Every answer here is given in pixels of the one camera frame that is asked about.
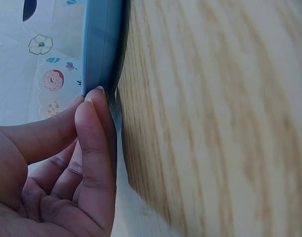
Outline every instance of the wood grain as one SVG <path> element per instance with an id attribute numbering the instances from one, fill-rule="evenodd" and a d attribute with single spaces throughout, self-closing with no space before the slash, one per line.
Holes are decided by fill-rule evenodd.
<path id="1" fill-rule="evenodd" d="M 301 0 L 132 0 L 119 91 L 130 185 L 181 236 L 302 237 Z"/>

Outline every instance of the small donut drawing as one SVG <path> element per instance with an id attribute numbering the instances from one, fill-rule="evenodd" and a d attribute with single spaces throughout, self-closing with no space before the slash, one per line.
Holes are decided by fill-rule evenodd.
<path id="1" fill-rule="evenodd" d="M 59 70 L 47 71 L 43 76 L 43 83 L 49 91 L 57 91 L 64 84 L 64 75 Z"/>
<path id="2" fill-rule="evenodd" d="M 49 116 L 54 116 L 56 114 L 60 113 L 60 106 L 59 104 L 57 103 L 56 100 L 52 101 L 51 104 L 48 105 L 48 108 L 47 108 L 47 114 Z"/>

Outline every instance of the flower illustration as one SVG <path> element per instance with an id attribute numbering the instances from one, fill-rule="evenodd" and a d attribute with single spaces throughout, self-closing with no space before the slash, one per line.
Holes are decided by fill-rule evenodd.
<path id="1" fill-rule="evenodd" d="M 51 37 L 37 35 L 30 41 L 29 52 L 35 55 L 49 53 L 53 47 L 53 40 Z"/>

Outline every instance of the blue plastic cover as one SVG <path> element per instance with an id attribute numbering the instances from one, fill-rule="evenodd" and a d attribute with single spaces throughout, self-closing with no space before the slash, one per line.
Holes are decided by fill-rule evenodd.
<path id="1" fill-rule="evenodd" d="M 122 25 L 123 0 L 87 0 L 83 37 L 82 94 L 109 85 Z"/>

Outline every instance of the knuckle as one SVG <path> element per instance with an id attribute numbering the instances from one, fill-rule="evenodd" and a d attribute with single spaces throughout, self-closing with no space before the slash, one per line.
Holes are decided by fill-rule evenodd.
<path id="1" fill-rule="evenodd" d="M 75 161 L 69 163 L 67 170 L 77 176 L 83 176 L 83 167 Z"/>
<path id="2" fill-rule="evenodd" d="M 86 188 L 97 189 L 104 192 L 110 192 L 113 190 L 113 187 L 112 185 L 110 185 L 109 182 L 92 178 L 84 179 L 83 186 Z"/>
<path id="3" fill-rule="evenodd" d="M 58 155 L 55 155 L 49 159 L 49 161 L 58 169 L 65 169 L 68 165 Z"/>

